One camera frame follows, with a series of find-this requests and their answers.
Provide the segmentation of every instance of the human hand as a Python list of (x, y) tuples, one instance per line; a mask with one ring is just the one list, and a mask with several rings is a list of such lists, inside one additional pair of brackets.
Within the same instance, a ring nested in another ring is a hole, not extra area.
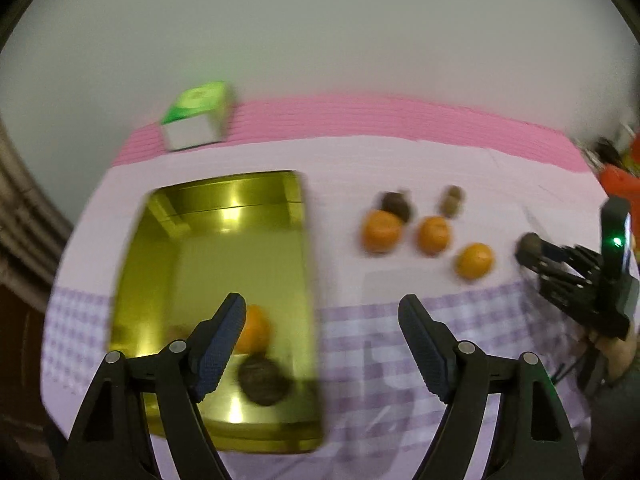
[(615, 381), (622, 377), (631, 366), (638, 348), (638, 334), (633, 323), (629, 325), (626, 339), (617, 337), (604, 337), (595, 330), (591, 330), (589, 340), (607, 358), (607, 379)]

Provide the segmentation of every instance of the rectangular tray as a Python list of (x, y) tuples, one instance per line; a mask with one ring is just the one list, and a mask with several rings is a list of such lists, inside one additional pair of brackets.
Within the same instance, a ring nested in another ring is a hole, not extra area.
[[(199, 405), (220, 450), (294, 453), (322, 441), (315, 315), (305, 212), (291, 171), (225, 176), (164, 187), (146, 202), (118, 286), (111, 349), (158, 352), (210, 318), (229, 292), (263, 307), (273, 326), (268, 356), (294, 380), (270, 407), (250, 402), (232, 355), (218, 389)], [(148, 423), (162, 434), (155, 396)]]

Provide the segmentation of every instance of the white wall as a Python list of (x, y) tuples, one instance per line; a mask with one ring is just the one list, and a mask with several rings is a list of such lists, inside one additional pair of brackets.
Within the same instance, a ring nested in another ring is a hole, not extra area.
[(75, 220), (129, 131), (181, 90), (401, 92), (609, 132), (639, 49), (609, 0), (36, 0), (0, 54), (0, 114)]

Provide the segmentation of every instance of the pink tablecloth border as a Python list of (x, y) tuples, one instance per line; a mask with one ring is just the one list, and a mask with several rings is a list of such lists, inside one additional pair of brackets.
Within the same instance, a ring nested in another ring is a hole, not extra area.
[[(382, 136), (491, 148), (569, 171), (588, 171), (578, 150), (557, 130), (469, 108), (400, 96), (323, 95), (256, 100), (241, 104), (227, 141), (215, 146), (311, 137)], [(113, 166), (166, 153), (158, 124), (133, 132)]]

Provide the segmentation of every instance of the purple checkered cloth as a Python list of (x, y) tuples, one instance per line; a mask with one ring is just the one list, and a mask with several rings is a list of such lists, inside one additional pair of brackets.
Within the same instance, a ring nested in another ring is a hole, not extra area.
[[(487, 354), (516, 358), (533, 351), (549, 372), (570, 354), (574, 323), (527, 282), (421, 301), (457, 339), (472, 340)], [(111, 298), (57, 288), (47, 312), (43, 375), (84, 395), (107, 350), (110, 312)], [(386, 473), (398, 462), (403, 477), (418, 467), (444, 405), (422, 381), (400, 332), (398, 304), (328, 307), (320, 319), (324, 444), (306, 455), (222, 454), (234, 478), (391, 478)], [(564, 381), (559, 394), (572, 426), (579, 426), (588, 411), (574, 382)], [(486, 450), (496, 397), (485, 411)]]

